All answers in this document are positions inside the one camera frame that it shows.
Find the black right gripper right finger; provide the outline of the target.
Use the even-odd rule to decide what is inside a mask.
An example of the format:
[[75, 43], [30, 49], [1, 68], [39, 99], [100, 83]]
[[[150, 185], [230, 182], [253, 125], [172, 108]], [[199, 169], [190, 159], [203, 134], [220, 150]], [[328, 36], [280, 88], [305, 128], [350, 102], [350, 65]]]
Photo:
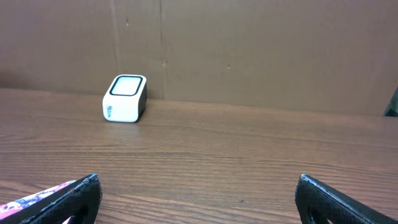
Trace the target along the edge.
[[299, 177], [295, 204], [302, 223], [391, 223], [388, 217], [308, 174]]

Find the red purple pad pack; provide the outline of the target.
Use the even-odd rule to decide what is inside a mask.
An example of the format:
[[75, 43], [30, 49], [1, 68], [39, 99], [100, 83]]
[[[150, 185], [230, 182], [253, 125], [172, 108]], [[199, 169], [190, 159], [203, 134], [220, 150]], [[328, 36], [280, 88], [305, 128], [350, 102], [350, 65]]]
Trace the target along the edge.
[[1, 221], [4, 221], [7, 217], [22, 211], [25, 208], [28, 208], [36, 203], [44, 201], [45, 199], [49, 199], [50, 196], [55, 195], [60, 190], [68, 187], [73, 184], [75, 180], [71, 180], [60, 185], [54, 186], [52, 188], [43, 190], [41, 192], [37, 192], [36, 194], [32, 194], [13, 202], [9, 202], [7, 204], [1, 205]]

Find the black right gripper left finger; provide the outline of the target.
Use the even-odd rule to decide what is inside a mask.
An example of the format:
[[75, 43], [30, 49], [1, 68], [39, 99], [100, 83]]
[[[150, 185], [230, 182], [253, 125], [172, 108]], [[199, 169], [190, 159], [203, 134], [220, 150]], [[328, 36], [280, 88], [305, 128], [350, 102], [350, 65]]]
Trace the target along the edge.
[[97, 174], [89, 174], [1, 224], [95, 224], [102, 199]]

